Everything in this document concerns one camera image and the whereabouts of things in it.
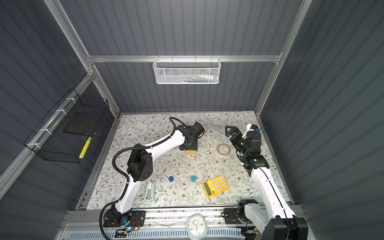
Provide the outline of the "natural wood block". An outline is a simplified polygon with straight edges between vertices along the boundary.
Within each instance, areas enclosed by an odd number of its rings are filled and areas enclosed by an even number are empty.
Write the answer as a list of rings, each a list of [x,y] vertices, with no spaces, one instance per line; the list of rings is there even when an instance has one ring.
[[[197,151],[187,150],[185,151],[185,154],[188,156],[195,156],[197,155]]]

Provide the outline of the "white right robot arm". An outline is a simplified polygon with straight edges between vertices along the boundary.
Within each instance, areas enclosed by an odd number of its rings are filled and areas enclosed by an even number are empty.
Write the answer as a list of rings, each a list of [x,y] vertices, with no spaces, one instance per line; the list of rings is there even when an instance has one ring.
[[[258,240],[306,240],[309,226],[299,218],[280,193],[261,153],[261,129],[249,124],[245,133],[235,126],[226,126],[225,135],[230,139],[249,177],[256,183],[264,206],[256,200],[240,200],[239,219],[253,223],[258,230]]]

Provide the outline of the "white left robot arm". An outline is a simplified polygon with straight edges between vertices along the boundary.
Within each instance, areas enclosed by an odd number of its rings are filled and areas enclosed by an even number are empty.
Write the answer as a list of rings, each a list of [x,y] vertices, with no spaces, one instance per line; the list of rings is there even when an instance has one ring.
[[[118,151],[113,159],[113,168],[126,178],[126,184],[118,200],[113,202],[113,209],[119,214],[127,214],[132,210],[133,201],[142,182],[147,180],[153,173],[153,163],[158,157],[168,151],[178,147],[182,151],[196,151],[198,149],[198,139],[204,133],[204,127],[195,122],[188,126],[181,120],[170,117],[173,125],[170,134],[163,138],[147,144],[137,144],[133,147]],[[131,152],[127,163],[127,170],[122,171],[116,164],[117,158],[125,152]]]

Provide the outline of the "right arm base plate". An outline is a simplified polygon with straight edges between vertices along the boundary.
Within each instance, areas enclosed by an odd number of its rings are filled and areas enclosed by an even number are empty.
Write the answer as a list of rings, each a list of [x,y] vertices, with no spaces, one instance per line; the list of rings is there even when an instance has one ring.
[[[225,219],[227,225],[246,224],[248,222],[244,210],[241,208],[225,208],[221,213],[221,217]]]

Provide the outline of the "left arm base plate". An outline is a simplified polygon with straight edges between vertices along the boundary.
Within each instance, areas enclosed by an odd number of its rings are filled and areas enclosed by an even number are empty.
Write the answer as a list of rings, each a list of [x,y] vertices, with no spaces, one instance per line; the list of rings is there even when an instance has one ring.
[[[146,211],[128,211],[121,214],[117,211],[108,210],[102,217],[105,228],[117,227],[142,227],[146,219]]]

